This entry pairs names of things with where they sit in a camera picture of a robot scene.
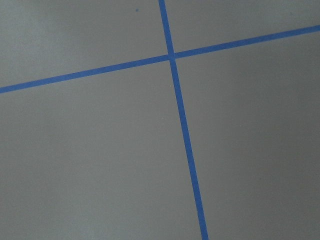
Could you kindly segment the blue tape strip crosswise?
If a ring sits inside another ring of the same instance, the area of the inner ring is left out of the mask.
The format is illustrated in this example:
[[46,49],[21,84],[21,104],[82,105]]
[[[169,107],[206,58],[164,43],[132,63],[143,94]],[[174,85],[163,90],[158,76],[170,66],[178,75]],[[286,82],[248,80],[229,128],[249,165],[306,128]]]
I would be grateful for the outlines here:
[[[181,58],[202,55],[202,54],[207,54],[212,52],[218,52],[222,50],[238,48],[242,46],[248,46],[248,45],[278,40],[278,39],[316,33],[319,31],[320,31],[320,26],[314,25],[314,26],[303,27],[299,29],[271,33],[267,35],[261,35],[261,36],[250,37],[250,38],[241,39],[241,40],[214,44],[214,45],[200,47],[200,48],[184,50],[184,51],[174,53],[173,56],[176,59],[181,59]],[[105,74],[109,72],[115,72],[115,71],[120,71],[120,70],[140,67],[140,66],[151,65],[155,63],[166,62],[169,59],[170,59],[169,55],[166,54],[166,55],[160,55],[160,56],[155,56],[150,58],[144,58],[144,59],[124,62],[124,63],[114,64],[114,65],[99,67],[99,68],[88,69],[88,70],[74,72],[74,73],[63,74],[59,76],[53,76],[53,77],[23,82],[23,83],[17,83],[17,84],[1,87],[0,93],[4,94],[4,93],[9,93],[9,92],[14,92],[14,91],[19,91],[19,90],[49,85],[49,84],[55,84],[59,82],[65,82],[65,81]]]

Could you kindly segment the blue tape strip lengthwise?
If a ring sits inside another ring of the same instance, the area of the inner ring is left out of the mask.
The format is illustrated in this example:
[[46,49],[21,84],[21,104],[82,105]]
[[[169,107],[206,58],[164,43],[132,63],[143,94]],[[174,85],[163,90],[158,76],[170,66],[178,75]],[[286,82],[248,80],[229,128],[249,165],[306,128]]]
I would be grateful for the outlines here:
[[190,175],[190,180],[191,180],[191,185],[193,190],[194,202],[196,206],[200,234],[203,240],[208,240],[209,234],[207,230],[207,223],[206,223],[206,218],[205,218],[205,213],[203,208],[202,195],[201,195],[201,190],[200,190],[200,185],[199,185],[199,180],[197,175],[197,168],[195,164],[193,148],[192,148],[192,143],[190,139],[190,132],[189,132],[188,121],[186,117],[182,89],[180,85],[179,72],[178,72],[177,61],[175,57],[175,49],[174,49],[174,44],[172,40],[166,2],[164,0],[159,0],[158,5],[160,9],[161,21],[162,21],[165,43],[167,48],[167,55],[168,55],[170,71],[171,71],[171,76],[173,81],[174,93],[176,98],[178,114],[179,114],[179,121],[180,121],[180,126],[182,131],[182,137],[183,137],[184,148],[185,148],[185,153],[187,158],[189,175]]

